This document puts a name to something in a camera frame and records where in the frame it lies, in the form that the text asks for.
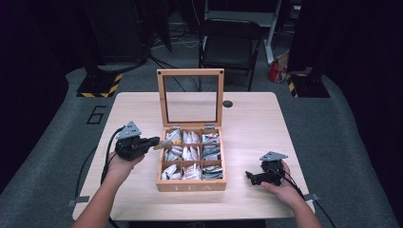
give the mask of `wooden tea box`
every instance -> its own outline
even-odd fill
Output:
[[[162,140],[161,192],[224,191],[222,68],[158,69]]]

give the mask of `gray carpet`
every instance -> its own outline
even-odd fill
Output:
[[[275,55],[286,50],[289,41],[289,37],[279,39]],[[175,67],[198,67],[196,47],[174,44],[172,53],[157,47],[152,54]],[[157,68],[147,61],[125,73],[117,92],[158,91]],[[330,99],[293,98],[285,82],[273,84],[266,79],[268,66],[263,49],[256,69],[252,90],[277,94],[308,188],[321,196],[319,202],[336,226],[398,227],[355,128],[352,112],[337,86],[323,77]],[[73,208],[66,204],[74,197],[81,164],[98,143],[115,99],[76,97],[76,89],[85,76],[83,69],[67,75],[69,91],[64,103],[0,197],[0,227],[72,224]],[[105,113],[101,123],[86,124],[96,105],[105,106],[97,109]],[[330,227],[318,208],[317,216],[325,227]],[[268,219],[266,226],[295,227],[295,223],[292,218]]]

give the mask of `person's right hand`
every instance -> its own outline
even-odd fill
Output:
[[[290,180],[291,179],[291,177],[289,176],[291,175],[290,168],[284,161],[281,161],[281,163],[282,166],[284,167],[285,177],[288,180]],[[267,191],[275,194],[280,201],[282,201],[283,203],[287,204],[290,207],[292,207],[295,203],[304,201],[297,192],[297,190],[294,188],[294,186],[287,180],[281,180],[280,186],[275,186],[272,183],[264,181],[260,184],[260,186],[262,186]]]
[[[144,158],[144,155],[133,161],[126,161],[119,157],[119,155],[115,155],[115,152],[109,154],[110,163],[106,176],[113,176],[113,179],[116,181],[119,186],[127,179],[131,170],[134,168],[136,164],[141,162]]]

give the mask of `dark background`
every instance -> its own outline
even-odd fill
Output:
[[[195,2],[202,6],[202,1]],[[348,100],[400,225],[402,11],[402,3],[397,0],[306,0],[289,65],[290,70],[304,69],[317,64],[318,56],[326,57],[324,73]],[[68,87],[65,75],[84,66],[76,35],[83,38],[88,58],[99,65],[105,62],[96,33],[78,0],[2,0],[0,22],[2,120],[6,126],[0,165],[3,191],[63,102]],[[332,43],[335,27],[345,32]],[[333,48],[324,48],[329,42]]]

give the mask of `tea bag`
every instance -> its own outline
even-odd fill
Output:
[[[164,154],[165,161],[179,161],[182,159],[181,156],[172,152],[172,150],[165,150]]]
[[[168,153],[169,153],[168,150],[165,150],[165,151],[163,152],[163,160],[164,160],[164,161],[168,161]]]
[[[183,168],[183,180],[200,180],[201,179],[201,168],[196,165],[187,166]]]
[[[220,143],[220,134],[218,132],[202,134],[201,141],[203,143]]]
[[[202,170],[202,177],[204,179],[222,179],[222,167],[219,165],[211,165],[204,167]]]
[[[187,132],[184,130],[183,131],[183,143],[188,143],[187,141],[188,141],[188,135],[187,135]]]
[[[185,143],[192,143],[193,139],[192,139],[192,132],[187,133],[187,140]]]
[[[187,146],[183,147],[182,158],[184,161],[190,161],[192,159],[191,154]]]
[[[178,156],[182,156],[182,148],[180,146],[177,145],[172,146],[171,152]]]
[[[202,151],[204,160],[216,161],[219,159],[221,148],[218,145],[206,145]]]
[[[196,134],[194,131],[190,132],[190,135],[192,137],[192,143],[200,143],[201,140],[199,139],[198,134]]]
[[[193,160],[193,161],[199,160],[199,159],[200,159],[199,153],[200,153],[199,147],[198,147],[198,151],[196,151],[195,148],[193,148],[193,146],[190,146],[190,157],[191,157],[191,160]]]
[[[178,171],[178,167],[176,164],[172,164],[171,166],[164,169],[161,174],[161,180],[177,180],[181,178],[181,172]]]
[[[181,131],[179,129],[176,129],[176,130],[172,131],[171,133],[166,133],[166,138],[174,144],[182,143]]]

